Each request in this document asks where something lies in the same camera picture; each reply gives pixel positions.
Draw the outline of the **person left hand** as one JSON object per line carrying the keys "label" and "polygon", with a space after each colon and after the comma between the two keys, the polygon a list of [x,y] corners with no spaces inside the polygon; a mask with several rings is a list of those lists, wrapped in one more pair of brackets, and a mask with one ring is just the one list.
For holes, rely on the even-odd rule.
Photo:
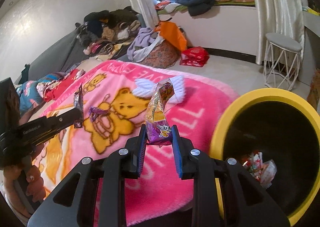
{"label": "person left hand", "polygon": [[[22,166],[9,166],[4,170],[3,185],[6,194],[12,201],[20,201],[17,196],[17,192],[14,187],[14,181],[20,176]],[[40,175],[39,168],[32,166],[26,173],[27,190],[25,194],[32,196],[32,201],[36,202],[43,199],[46,196],[46,191],[43,186],[43,179]]]}

